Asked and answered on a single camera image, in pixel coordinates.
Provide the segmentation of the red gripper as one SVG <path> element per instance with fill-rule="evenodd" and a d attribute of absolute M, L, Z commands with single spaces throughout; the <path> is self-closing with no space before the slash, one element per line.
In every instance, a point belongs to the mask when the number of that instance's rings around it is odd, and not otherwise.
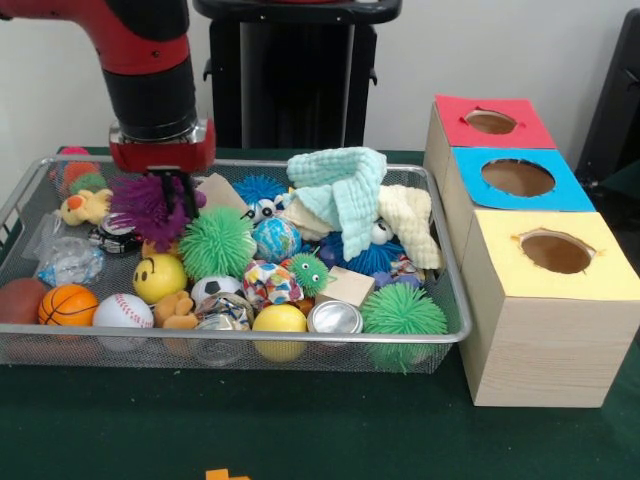
<path fill-rule="evenodd" d="M 151 170 L 179 170 L 177 178 L 183 188 L 186 216 L 199 216 L 194 185 L 189 174 L 209 168 L 215 158 L 212 141 L 196 143 L 110 143 L 111 155 L 118 168 L 127 173 L 146 173 Z M 151 173 L 150 180 L 162 193 L 171 192 L 171 178 L 165 173 Z"/>

